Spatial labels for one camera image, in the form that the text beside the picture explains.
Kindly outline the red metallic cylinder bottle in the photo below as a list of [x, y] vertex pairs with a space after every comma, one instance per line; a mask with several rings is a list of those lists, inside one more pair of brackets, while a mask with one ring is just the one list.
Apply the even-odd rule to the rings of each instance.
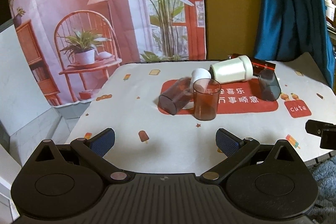
[[263, 69], [272, 69], [275, 71], [276, 65], [269, 61], [262, 61], [247, 55], [233, 53], [228, 57], [229, 70], [232, 75], [240, 77], [257, 76]]

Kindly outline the large white plastic cup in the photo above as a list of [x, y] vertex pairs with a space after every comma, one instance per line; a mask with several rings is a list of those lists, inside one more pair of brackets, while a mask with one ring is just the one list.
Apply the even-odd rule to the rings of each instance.
[[241, 55], [210, 65], [209, 72], [220, 84], [249, 81], [253, 77], [253, 66], [248, 56]]

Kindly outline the white patterned tablecloth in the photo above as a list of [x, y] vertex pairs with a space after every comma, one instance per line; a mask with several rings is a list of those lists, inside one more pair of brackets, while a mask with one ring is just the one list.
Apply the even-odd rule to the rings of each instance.
[[276, 64], [282, 97], [260, 100], [257, 79], [224, 85], [218, 114], [199, 121], [191, 110], [169, 115], [158, 97], [169, 85], [188, 77], [208, 61], [126, 64], [114, 71], [72, 130], [69, 139], [112, 128], [116, 141], [105, 155], [115, 166], [140, 173], [202, 174], [225, 156], [215, 143], [224, 128], [239, 138], [273, 144], [290, 136], [303, 161], [325, 154], [320, 139], [305, 130], [309, 119], [335, 123], [335, 94], [312, 57]]

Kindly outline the printed living room backdrop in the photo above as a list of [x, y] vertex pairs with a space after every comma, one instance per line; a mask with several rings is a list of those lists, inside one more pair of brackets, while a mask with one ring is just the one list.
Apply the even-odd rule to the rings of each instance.
[[9, 0], [34, 80], [52, 106], [92, 99], [127, 63], [203, 60], [203, 0]]

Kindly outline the dark smoky plastic cup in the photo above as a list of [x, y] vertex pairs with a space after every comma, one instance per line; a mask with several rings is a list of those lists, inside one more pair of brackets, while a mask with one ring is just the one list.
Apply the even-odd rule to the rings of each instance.
[[258, 75], [258, 81], [262, 100], [273, 102], [279, 98], [281, 88], [272, 69], [263, 69]]

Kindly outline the brown translucent plastic cup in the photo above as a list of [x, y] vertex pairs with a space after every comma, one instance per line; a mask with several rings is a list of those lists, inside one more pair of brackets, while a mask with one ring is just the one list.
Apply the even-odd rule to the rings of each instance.
[[199, 79], [193, 84], [194, 117], [211, 121], [217, 115], [221, 84], [213, 79]]

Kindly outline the grey translucent plastic cup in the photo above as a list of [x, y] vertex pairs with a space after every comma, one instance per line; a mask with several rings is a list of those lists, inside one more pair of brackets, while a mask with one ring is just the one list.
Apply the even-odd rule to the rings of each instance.
[[178, 114], [193, 99], [191, 78], [168, 80], [162, 84], [158, 108], [170, 115]]

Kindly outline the teal blue curtain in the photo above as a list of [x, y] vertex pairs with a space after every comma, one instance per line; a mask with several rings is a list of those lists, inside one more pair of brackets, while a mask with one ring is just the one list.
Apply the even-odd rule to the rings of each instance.
[[333, 86], [335, 57], [327, 33], [325, 0], [261, 0], [254, 56], [292, 61], [305, 52]]

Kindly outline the small white paper cup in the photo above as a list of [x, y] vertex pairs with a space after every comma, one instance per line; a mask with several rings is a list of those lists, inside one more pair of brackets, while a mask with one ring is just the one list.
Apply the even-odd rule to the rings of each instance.
[[205, 92], [211, 80], [211, 74], [204, 68], [198, 68], [191, 73], [190, 89], [198, 89]]

